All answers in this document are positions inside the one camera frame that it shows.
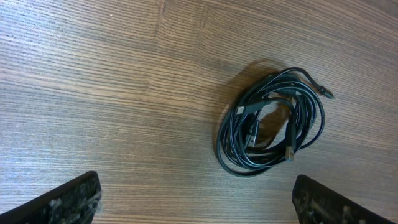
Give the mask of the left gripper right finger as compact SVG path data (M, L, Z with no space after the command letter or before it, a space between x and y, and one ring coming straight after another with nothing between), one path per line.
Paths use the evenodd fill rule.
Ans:
M298 175L292 203L300 224L393 224L306 175Z

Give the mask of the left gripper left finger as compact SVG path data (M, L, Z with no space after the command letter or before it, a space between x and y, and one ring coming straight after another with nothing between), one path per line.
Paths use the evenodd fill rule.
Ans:
M101 195L98 174L89 171L1 214L1 223L91 223Z

